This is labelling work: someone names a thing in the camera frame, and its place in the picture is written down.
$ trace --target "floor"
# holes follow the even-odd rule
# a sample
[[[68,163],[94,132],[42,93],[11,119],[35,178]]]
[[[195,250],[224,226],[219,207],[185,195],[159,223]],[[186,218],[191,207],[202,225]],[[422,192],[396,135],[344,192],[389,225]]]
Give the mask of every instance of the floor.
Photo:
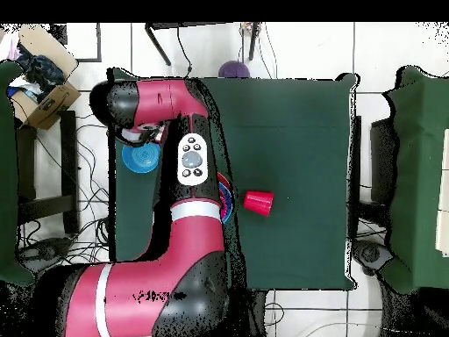
[[[106,69],[124,68],[140,76],[185,75],[188,63],[176,38],[176,30],[157,31],[172,67],[167,67],[146,36],[144,24],[100,24],[101,61],[81,62],[69,81],[82,93],[71,107],[76,111],[77,125],[97,125],[95,117],[88,117],[89,91],[106,78]],[[68,24],[68,48],[77,56],[79,45],[92,38],[92,24]],[[405,65],[418,65],[433,75],[449,73],[449,25],[437,23],[267,23],[269,39],[277,61],[277,78],[335,79],[342,73],[355,72],[360,76],[357,89],[357,115],[362,117],[361,198],[369,200],[371,184],[369,126],[375,120],[389,116],[389,107],[381,93],[395,85],[396,71]],[[238,58],[241,46],[239,23],[198,26],[181,29],[180,37],[192,63],[190,76],[217,76],[221,64]],[[245,61],[252,77],[262,79],[275,76],[274,58],[265,26],[256,44],[253,61],[248,60],[249,35],[246,36]],[[94,54],[95,46],[89,47]],[[78,58],[96,58],[83,55]],[[104,128],[86,126],[79,132],[79,141],[96,156],[93,178],[108,189],[108,148]],[[61,159],[59,126],[39,131],[47,150]],[[84,148],[80,152],[92,163],[92,155]],[[37,146],[36,187],[38,197],[61,193],[61,170]],[[80,157],[80,210],[92,195],[89,187],[89,166]],[[81,212],[82,226],[95,218],[105,217],[108,205],[92,203],[92,209]],[[60,216],[42,219],[42,228],[33,237],[63,236]],[[34,225],[28,224],[30,232]],[[361,231],[369,231],[360,226]],[[95,239],[93,227],[87,229],[80,241]],[[107,259],[107,253],[97,257]],[[277,290],[267,297],[266,323],[268,337],[377,337],[381,323],[381,293],[377,280],[365,276],[360,266],[351,263],[351,276],[357,283],[355,290]]]

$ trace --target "control buttons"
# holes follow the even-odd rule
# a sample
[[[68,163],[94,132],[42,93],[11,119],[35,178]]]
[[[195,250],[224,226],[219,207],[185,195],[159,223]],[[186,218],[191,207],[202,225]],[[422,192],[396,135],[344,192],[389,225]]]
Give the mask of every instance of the control buttons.
[[[185,134],[178,143],[177,179],[181,185],[197,186],[208,179],[208,145],[198,133]]]
[[[203,158],[195,151],[189,151],[182,156],[182,165],[185,168],[197,168],[203,164]]]

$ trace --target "blue bowl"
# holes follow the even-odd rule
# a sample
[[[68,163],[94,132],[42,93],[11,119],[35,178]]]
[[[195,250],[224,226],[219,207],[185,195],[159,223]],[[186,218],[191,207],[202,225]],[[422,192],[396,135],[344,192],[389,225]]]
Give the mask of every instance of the blue bowl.
[[[159,145],[146,143],[141,147],[123,146],[122,159],[125,166],[135,173],[148,173],[158,166]]]

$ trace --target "green table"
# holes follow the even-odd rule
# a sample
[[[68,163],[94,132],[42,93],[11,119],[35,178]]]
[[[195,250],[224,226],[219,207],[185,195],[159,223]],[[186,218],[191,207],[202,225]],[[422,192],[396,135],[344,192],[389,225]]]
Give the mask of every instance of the green table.
[[[116,78],[130,78],[115,69]],[[206,78],[224,130],[238,225],[253,289],[349,290],[345,276],[346,171],[350,91],[355,75],[338,81]],[[219,139],[212,119],[217,169]],[[116,254],[139,256],[149,241],[156,171],[138,175],[116,157]],[[269,218],[244,210],[246,190],[274,193]]]
[[[381,273],[400,293],[420,287],[449,289],[449,258],[435,249],[449,80],[414,67],[399,76],[396,89],[386,95],[399,139],[387,241],[397,259]]]

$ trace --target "red cup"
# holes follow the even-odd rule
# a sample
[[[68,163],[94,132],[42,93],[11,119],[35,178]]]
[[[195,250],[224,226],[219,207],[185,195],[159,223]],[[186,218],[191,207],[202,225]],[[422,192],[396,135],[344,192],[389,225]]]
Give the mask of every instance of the red cup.
[[[245,194],[243,207],[248,211],[268,217],[273,205],[274,194],[272,192],[248,191]]]

